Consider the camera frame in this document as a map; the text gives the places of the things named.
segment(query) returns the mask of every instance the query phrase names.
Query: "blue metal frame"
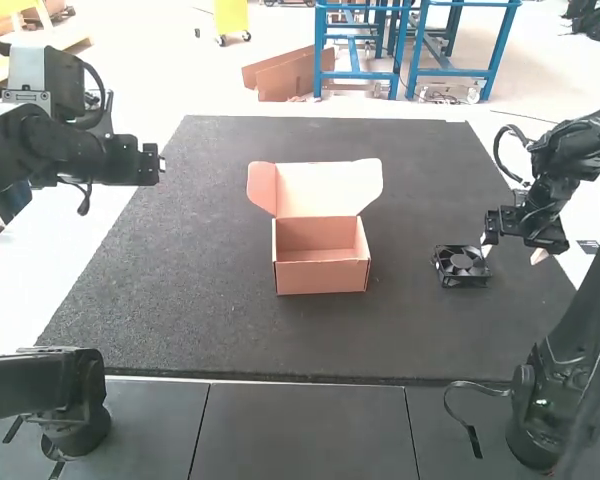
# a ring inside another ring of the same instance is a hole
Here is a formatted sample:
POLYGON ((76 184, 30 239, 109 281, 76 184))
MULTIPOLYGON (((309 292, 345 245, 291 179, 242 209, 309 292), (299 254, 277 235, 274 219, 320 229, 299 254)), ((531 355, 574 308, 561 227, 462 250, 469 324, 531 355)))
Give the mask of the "blue metal frame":
POLYGON ((506 3, 477 0, 421 0, 420 7, 411 7, 410 0, 391 0, 391 6, 388 6, 389 0, 376 0, 372 4, 372 0, 365 0, 362 4, 345 4, 345 3, 326 3, 327 0, 318 0, 316 4, 316 55, 315 55, 315 77, 314 77, 314 95, 320 97, 322 95, 322 79, 323 78, 363 78, 376 80, 389 80, 389 99, 394 100, 397 96, 398 83, 400 81, 399 73, 402 64, 402 56, 406 38, 415 37, 413 48, 413 56, 409 65, 409 75, 407 80, 406 97, 412 100, 415 96, 416 84, 420 75, 434 77, 474 77, 484 80, 484 86, 480 92, 480 100, 488 100, 493 89, 496 74, 502 60, 504 48, 507 44, 509 32, 513 24, 513 19, 517 8, 522 4, 521 0, 508 0, 506 3), (449 17, 445 28, 426 28, 427 14, 430 6, 446 6, 450 7, 449 17), (500 32, 496 39, 494 49, 487 69, 464 69, 453 66, 449 57, 453 54, 458 27, 460 25, 460 17, 462 10, 465 7, 499 7, 505 8, 505 15, 500 26, 500 32), (353 21, 353 12, 364 10, 364 23, 355 23, 353 21), (420 11, 420 18, 416 22, 410 17, 410 12, 420 11), (328 23, 328 11, 344 11, 346 23, 328 23), (370 19, 370 12, 373 11, 373 20, 370 19), (384 43, 385 25, 387 13, 391 15, 389 20, 389 35, 387 42, 387 53, 389 56, 394 55, 393 72, 361 72, 360 62, 356 40, 375 41, 376 51, 375 57, 382 57, 382 49, 384 43), (339 34, 329 33, 329 29, 356 28, 369 29, 368 34, 339 34), (446 40, 445 45, 438 45, 435 38, 446 40), (324 48, 327 39, 347 40, 349 45, 349 54, 351 56, 352 70, 350 72, 321 72, 321 57, 319 51, 324 48), (436 59, 440 68, 420 68, 420 54, 423 45, 431 52, 436 59))
POLYGON ((358 46, 356 40, 375 40, 375 57, 382 57, 382 47, 384 43, 384 31, 386 25, 387 12, 397 15, 401 12, 402 18, 409 17, 411 2, 392 0, 392 6, 388 6, 388 0, 377 0, 375 5, 371 5, 371 0, 366 0, 365 4, 346 4, 346 3, 327 3, 327 0, 317 0, 315 7, 315 55, 314 55, 314 80, 313 95, 316 98, 322 96, 322 81, 326 78, 339 79, 363 79, 363 80, 388 80, 389 81, 389 99, 395 100, 398 95, 398 84, 400 82, 400 67, 402 56, 404 54, 404 44, 407 38, 408 22, 400 22, 396 42, 396 57, 393 61, 393 70, 391 72, 363 72, 360 69, 360 59, 358 58, 358 46), (364 10, 364 23, 355 23, 353 18, 354 11, 364 10), (329 11, 343 11, 346 23, 329 23, 327 14, 329 11), (370 23, 369 12, 374 12, 373 23, 370 23), (369 34, 337 34, 329 33, 331 28, 355 28, 369 29, 369 34), (351 58, 350 71, 322 71, 322 49, 327 39, 346 39, 349 46, 349 56, 351 58))
POLYGON ((485 80, 485 85, 480 92, 480 100, 488 100, 493 89, 493 83, 498 73, 498 67, 500 66, 500 60, 504 53, 504 48, 507 44, 509 32, 511 31, 511 25, 516 14, 517 8, 522 4, 521 0, 508 0, 507 3, 496 3, 489 1, 470 1, 465 2, 464 0, 422 0, 420 6, 420 18, 415 22, 410 17, 408 18, 409 26, 413 28, 416 33, 416 41, 413 47, 413 58, 409 65, 409 77, 407 80, 407 93, 406 97, 411 100, 415 96, 416 84, 418 82, 418 76, 426 75, 433 77, 477 77, 485 80), (447 45, 442 48, 437 48, 435 41, 433 40, 434 35, 431 35, 426 30, 427 13, 430 6, 446 6, 451 7, 449 13, 449 19, 447 21, 446 35, 441 35, 447 40, 447 45), (489 62, 489 68, 483 69, 464 69, 456 68, 449 61, 449 57, 453 53, 453 47, 455 45, 456 34, 458 31, 458 25, 460 24, 460 15, 464 7, 500 7, 505 8, 504 18, 502 25, 500 26, 500 32, 491 54, 491 61, 489 62), (420 68, 420 53, 422 52, 422 46, 427 47, 431 55, 436 59, 440 68, 420 68))

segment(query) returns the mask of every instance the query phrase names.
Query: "rubber mat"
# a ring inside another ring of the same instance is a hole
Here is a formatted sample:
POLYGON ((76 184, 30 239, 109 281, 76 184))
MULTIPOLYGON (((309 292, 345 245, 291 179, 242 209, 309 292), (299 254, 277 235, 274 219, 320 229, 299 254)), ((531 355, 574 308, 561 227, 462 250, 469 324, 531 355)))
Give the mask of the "rubber mat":
POLYGON ((39 344, 99 348, 111 372, 396 382, 509 379, 573 287, 520 239, 486 289, 442 289, 436 244, 477 244, 511 194, 471 127, 425 120, 187 117, 168 173, 139 189, 39 344), (247 165, 378 157, 384 191, 362 212, 363 294, 277 297, 271 221, 247 165))

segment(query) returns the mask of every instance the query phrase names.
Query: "box flap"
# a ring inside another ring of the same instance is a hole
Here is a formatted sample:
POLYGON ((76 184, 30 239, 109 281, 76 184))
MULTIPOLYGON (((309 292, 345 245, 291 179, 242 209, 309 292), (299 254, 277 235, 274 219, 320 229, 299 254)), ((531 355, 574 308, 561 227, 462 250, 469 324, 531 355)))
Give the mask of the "box flap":
POLYGON ((251 162, 247 196, 278 218, 358 215, 382 193, 382 162, 251 162))

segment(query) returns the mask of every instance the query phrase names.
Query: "open cardboard box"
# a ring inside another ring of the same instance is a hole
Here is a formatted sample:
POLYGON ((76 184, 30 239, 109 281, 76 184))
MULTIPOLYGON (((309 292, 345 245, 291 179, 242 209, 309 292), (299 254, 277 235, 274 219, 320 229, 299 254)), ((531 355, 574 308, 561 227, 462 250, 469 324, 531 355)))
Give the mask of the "open cardboard box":
POLYGON ((247 196, 274 216, 277 293, 364 292, 371 254, 358 214, 381 193, 377 158, 249 164, 247 196))
MULTIPOLYGON (((313 92, 313 45, 242 68, 244 86, 258 90, 261 102, 286 102, 313 92)), ((334 47, 322 51, 322 71, 332 71, 336 65, 334 47)))

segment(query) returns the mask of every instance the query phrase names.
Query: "computer fan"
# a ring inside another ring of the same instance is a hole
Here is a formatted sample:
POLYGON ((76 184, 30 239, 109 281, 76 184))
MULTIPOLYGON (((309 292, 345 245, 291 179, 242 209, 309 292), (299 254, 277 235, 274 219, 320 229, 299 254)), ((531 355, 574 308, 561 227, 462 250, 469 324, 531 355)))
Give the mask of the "computer fan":
POLYGON ((471 245, 437 245, 431 263, 445 288, 486 287, 491 277, 484 255, 471 245))

